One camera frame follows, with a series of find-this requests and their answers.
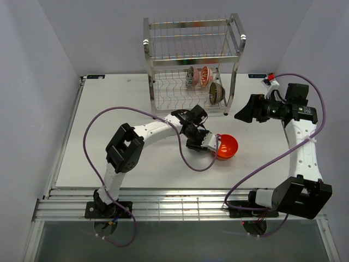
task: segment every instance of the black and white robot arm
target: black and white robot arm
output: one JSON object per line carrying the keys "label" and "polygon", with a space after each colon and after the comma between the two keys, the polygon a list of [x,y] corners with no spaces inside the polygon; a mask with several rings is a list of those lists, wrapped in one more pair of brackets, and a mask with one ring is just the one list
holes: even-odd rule
{"label": "black and white robot arm", "polygon": [[276,82],[268,95],[252,94],[235,118],[247,123],[253,118],[258,122],[281,120],[289,149],[306,139],[309,142],[291,152],[288,179],[275,189],[255,188],[249,194],[249,206],[313,219],[332,195],[331,185],[323,183],[318,169],[315,140],[309,138],[316,130],[316,109],[307,106],[309,86],[289,84],[282,101],[273,96],[278,87]]}
{"label": "black and white robot arm", "polygon": [[[137,165],[142,150],[161,139],[177,135],[175,129],[168,123],[173,124],[187,137],[188,148],[196,151],[216,151],[217,136],[204,129],[203,122],[207,119],[207,113],[200,106],[190,111],[174,111],[164,119],[165,123],[154,121],[135,127],[123,124],[107,145],[104,181],[105,188],[114,199],[118,199],[123,179],[126,173]],[[112,203],[106,195],[105,188],[101,187],[94,193],[94,201],[100,210],[105,210],[106,206]]]}

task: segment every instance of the gray wall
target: gray wall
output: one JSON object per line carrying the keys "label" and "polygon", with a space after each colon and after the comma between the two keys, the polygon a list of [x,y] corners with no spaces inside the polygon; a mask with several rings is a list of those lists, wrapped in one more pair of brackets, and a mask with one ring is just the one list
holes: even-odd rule
{"label": "gray wall", "polygon": [[0,1],[0,260],[20,261],[79,77],[37,0]]}
{"label": "gray wall", "polygon": [[[314,1],[277,69],[278,73],[295,72],[309,77],[323,95],[327,121],[316,138],[316,149],[324,181],[333,186],[326,212],[341,261],[349,261],[348,43],[349,3]],[[288,82],[299,80],[279,81],[285,91]],[[310,92],[309,97],[310,105],[317,107],[321,115],[315,92]]]}
{"label": "gray wall", "polygon": [[[143,18],[165,21],[238,13],[247,41],[240,73],[273,72],[311,0],[39,0],[81,75],[145,73]],[[231,73],[232,67],[222,72]]]}

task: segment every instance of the rack shelf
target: rack shelf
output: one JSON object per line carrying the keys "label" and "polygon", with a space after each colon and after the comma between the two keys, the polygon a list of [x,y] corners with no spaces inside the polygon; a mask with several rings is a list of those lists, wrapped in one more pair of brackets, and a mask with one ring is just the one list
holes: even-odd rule
{"label": "rack shelf", "polygon": [[[152,113],[191,109],[199,104],[209,112],[228,114],[246,41],[237,14],[231,14],[229,19],[153,23],[144,18],[143,31]],[[215,64],[214,81],[221,84],[220,63],[234,63],[231,86],[226,91],[229,98],[228,102],[224,99],[211,105],[208,87],[186,88],[185,77],[190,65]]]}

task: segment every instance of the red bowl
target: red bowl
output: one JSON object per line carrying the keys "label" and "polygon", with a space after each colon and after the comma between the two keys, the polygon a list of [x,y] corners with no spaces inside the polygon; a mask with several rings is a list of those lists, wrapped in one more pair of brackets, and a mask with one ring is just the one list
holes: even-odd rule
{"label": "red bowl", "polygon": [[220,135],[221,145],[218,149],[217,159],[219,160],[228,160],[235,156],[236,152],[239,149],[238,141],[231,135],[223,134]]}

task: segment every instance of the tabletop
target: tabletop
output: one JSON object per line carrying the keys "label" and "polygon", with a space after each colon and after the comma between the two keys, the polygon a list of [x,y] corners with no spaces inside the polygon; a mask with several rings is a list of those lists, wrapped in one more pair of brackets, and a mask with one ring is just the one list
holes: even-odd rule
{"label": "tabletop", "polygon": [[[231,74],[221,74],[228,93]],[[142,151],[138,165],[128,172],[124,188],[231,188],[261,165],[288,150],[281,122],[244,123],[234,118],[253,93],[265,93],[261,79],[250,79],[238,74],[235,97],[228,116],[212,116],[205,127],[213,133],[231,134],[238,143],[236,155],[227,161],[217,160],[205,172],[190,170],[179,155],[177,137],[170,137],[149,145]],[[82,90],[73,126],[65,149],[56,187],[98,188],[100,181],[88,164],[82,149],[82,138],[91,119],[100,111],[113,106],[129,106],[151,112],[146,74],[105,75],[104,79],[87,79]],[[110,111],[102,115],[91,127],[87,137],[87,151],[101,175],[106,170],[105,147],[123,123],[138,126],[154,121],[144,115],[127,110]],[[184,155],[196,168],[204,168],[212,161],[210,153],[197,153],[185,147]],[[278,186],[288,177],[289,158],[285,157],[265,168],[241,188]]]}

